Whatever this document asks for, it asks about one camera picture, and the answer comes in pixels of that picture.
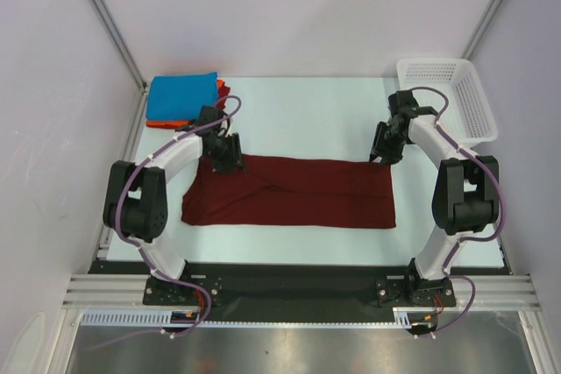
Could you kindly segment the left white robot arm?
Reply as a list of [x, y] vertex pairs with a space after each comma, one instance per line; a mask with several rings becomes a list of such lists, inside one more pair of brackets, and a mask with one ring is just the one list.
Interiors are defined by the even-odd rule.
[[191, 298], [193, 283], [182, 276], [187, 262], [167, 233], [167, 184], [200, 159], [208, 159], [216, 173], [245, 168], [239, 135], [231, 130], [233, 116], [205, 105], [194, 122], [177, 129], [155, 152], [110, 168], [103, 224], [138, 251], [155, 278], [165, 280], [162, 293], [174, 304]]

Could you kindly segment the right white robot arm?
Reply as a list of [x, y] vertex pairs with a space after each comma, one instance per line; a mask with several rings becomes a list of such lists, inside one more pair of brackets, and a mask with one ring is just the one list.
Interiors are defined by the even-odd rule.
[[431, 202], [435, 227], [410, 261], [397, 294], [420, 307], [446, 290], [451, 263], [463, 246], [484, 242], [480, 232], [503, 217], [504, 200], [497, 159], [461, 145], [441, 123], [446, 109], [422, 106], [414, 93], [398, 90], [389, 96], [390, 117], [376, 127], [370, 160], [395, 165], [406, 145], [417, 145], [437, 169]]

